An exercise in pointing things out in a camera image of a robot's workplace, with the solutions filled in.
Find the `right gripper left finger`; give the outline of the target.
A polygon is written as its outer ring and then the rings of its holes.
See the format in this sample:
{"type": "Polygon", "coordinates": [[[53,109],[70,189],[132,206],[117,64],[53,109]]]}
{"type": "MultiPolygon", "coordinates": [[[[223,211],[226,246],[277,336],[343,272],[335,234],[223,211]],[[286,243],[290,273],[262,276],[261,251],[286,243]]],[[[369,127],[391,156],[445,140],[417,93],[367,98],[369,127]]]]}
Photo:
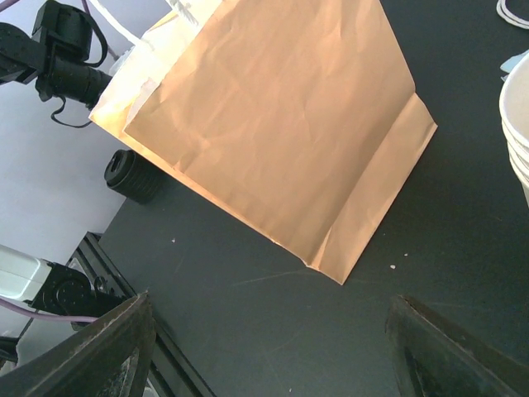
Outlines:
{"type": "Polygon", "coordinates": [[[1,377],[2,396],[142,396],[156,339],[138,294],[36,359],[1,377]]]}

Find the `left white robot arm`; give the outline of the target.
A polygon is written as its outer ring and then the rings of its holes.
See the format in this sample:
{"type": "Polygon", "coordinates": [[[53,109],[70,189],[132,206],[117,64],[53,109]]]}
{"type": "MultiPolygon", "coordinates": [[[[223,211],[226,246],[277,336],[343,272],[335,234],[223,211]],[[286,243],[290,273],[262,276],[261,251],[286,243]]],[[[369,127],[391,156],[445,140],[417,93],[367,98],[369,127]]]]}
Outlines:
{"type": "MultiPolygon", "coordinates": [[[[93,109],[110,76],[99,70],[108,44],[86,7],[46,1],[31,34],[1,25],[1,83],[36,84],[41,101],[73,100],[93,109]]],[[[92,291],[81,272],[1,248],[1,305],[32,319],[92,323],[119,304],[92,291]]]]}

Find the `orange paper bag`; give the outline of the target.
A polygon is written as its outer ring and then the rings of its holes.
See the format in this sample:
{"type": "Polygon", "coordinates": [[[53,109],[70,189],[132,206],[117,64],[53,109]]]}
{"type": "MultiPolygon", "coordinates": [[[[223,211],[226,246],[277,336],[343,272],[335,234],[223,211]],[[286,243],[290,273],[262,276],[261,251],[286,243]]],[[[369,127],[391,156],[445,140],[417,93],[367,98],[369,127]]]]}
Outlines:
{"type": "Polygon", "coordinates": [[[432,138],[378,1],[176,1],[91,120],[344,283],[432,138]]]}

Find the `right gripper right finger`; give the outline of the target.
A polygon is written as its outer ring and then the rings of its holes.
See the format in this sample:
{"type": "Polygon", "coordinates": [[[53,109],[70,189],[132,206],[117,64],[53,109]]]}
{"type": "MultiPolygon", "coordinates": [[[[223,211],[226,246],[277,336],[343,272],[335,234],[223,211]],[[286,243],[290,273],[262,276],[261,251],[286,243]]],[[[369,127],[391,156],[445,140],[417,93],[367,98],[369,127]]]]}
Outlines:
{"type": "Polygon", "coordinates": [[[528,367],[409,296],[392,298],[385,333],[401,396],[527,396],[528,367]]]}

